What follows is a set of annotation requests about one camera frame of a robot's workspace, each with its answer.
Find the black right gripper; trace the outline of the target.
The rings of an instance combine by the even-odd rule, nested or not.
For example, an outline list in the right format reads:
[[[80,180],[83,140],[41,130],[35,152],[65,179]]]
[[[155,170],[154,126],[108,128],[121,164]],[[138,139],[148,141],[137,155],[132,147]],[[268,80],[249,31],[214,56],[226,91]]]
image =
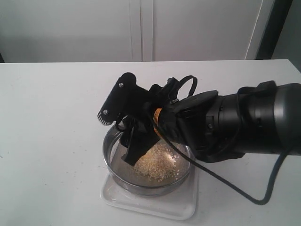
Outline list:
[[[130,117],[123,119],[120,143],[127,148],[121,159],[134,166],[164,135],[169,141],[187,145],[203,162],[226,159],[226,137],[222,135],[220,115],[225,96],[216,90],[177,99],[180,82],[169,78],[165,86],[151,86],[143,100],[144,123]]]

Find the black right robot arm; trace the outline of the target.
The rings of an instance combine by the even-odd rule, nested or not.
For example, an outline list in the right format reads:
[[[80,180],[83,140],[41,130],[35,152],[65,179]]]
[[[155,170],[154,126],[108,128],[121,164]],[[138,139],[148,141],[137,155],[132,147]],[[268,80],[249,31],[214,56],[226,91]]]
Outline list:
[[[246,153],[301,153],[301,86],[274,81],[242,87],[235,94],[216,90],[165,106],[143,104],[146,133],[133,128],[122,160],[137,161],[159,139],[188,146],[197,160],[215,163]]]

